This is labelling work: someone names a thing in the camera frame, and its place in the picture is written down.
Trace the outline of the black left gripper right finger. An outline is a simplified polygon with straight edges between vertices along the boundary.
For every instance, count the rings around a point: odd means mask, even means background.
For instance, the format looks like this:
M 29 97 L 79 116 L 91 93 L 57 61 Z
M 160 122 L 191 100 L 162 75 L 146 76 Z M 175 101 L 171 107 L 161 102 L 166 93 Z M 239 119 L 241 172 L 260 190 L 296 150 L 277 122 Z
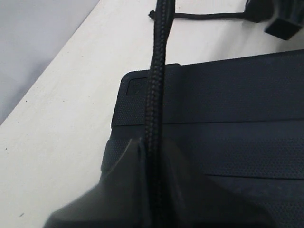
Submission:
M 163 140 L 161 161 L 180 228 L 232 228 L 237 225 L 238 217 L 232 208 L 233 194 L 196 170 L 173 140 Z

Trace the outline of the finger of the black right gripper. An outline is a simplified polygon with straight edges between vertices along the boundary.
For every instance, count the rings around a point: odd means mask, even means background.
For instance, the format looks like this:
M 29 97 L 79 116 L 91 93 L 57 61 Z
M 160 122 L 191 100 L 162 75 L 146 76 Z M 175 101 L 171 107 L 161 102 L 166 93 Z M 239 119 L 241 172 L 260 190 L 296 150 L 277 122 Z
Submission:
M 246 20 L 254 23 L 269 21 L 275 11 L 276 0 L 247 0 Z
M 267 25 L 265 33 L 282 40 L 289 40 L 300 30 L 301 24 L 278 18 Z

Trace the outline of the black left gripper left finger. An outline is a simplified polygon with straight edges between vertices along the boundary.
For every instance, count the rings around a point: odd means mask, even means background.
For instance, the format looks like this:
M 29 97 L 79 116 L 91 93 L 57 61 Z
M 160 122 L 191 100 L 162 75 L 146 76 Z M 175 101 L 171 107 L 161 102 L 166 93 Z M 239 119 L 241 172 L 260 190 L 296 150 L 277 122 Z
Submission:
M 51 214 L 48 228 L 150 228 L 145 148 L 130 140 L 113 168 L 80 198 Z

